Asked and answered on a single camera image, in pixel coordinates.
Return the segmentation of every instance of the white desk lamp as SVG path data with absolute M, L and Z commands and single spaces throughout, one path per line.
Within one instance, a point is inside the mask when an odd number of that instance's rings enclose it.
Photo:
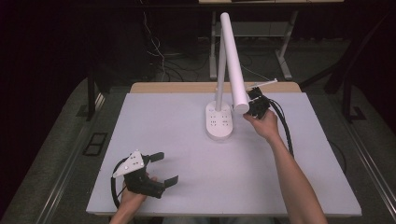
M 210 102 L 205 110 L 206 130 L 209 136 L 214 140 L 226 139 L 233 131 L 231 108 L 226 103 L 222 102 L 226 64 L 228 65 L 228 74 L 233 95 L 233 110 L 237 114 L 245 114 L 249 110 L 248 96 L 245 91 L 241 65 L 239 64 L 238 53 L 233 39 L 233 28 L 231 27 L 230 16 L 228 13 L 222 13 L 220 20 L 221 36 L 216 100 Z

